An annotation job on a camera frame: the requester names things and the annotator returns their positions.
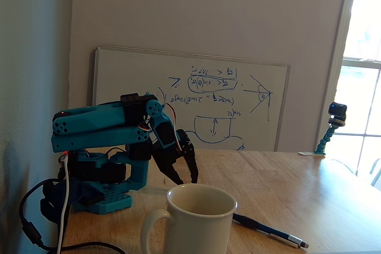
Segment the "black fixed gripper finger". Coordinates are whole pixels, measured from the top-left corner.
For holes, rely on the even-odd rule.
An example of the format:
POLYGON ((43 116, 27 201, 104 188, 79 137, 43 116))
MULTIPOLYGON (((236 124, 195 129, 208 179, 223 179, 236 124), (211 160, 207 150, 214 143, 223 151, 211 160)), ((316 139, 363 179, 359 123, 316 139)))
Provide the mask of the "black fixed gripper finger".
POLYGON ((183 180, 179 177, 179 174, 173 167, 173 164, 176 162, 177 158, 179 158, 177 152, 155 152, 153 153, 153 158, 157 167, 164 175, 177 185, 183 184, 183 180))

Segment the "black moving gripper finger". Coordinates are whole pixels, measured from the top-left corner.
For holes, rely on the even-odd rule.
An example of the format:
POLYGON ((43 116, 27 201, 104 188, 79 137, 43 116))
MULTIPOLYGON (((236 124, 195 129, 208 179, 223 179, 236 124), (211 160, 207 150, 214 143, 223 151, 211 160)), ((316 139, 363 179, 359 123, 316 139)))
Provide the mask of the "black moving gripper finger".
POLYGON ((186 164, 188 166, 188 169, 190 171, 190 177, 191 177, 191 182, 192 183, 197 183, 198 182, 198 167, 196 164, 196 159, 195 159, 195 151, 193 148, 190 149, 183 149, 182 150, 182 155, 186 161, 186 164))

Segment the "black gripper servo block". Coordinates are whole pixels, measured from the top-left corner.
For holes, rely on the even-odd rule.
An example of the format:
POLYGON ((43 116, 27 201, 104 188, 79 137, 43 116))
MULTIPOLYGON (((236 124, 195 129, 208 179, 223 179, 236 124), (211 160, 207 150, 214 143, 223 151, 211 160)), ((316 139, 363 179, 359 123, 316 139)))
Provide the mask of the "black gripper servo block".
POLYGON ((175 141, 163 147, 162 144, 157 140, 152 147, 152 156, 154 157, 154 159, 176 161, 180 157, 190 159, 195 158, 194 146, 188 135, 185 133, 185 131, 182 129, 178 129, 176 133, 182 151, 179 151, 177 149, 177 144, 175 141))

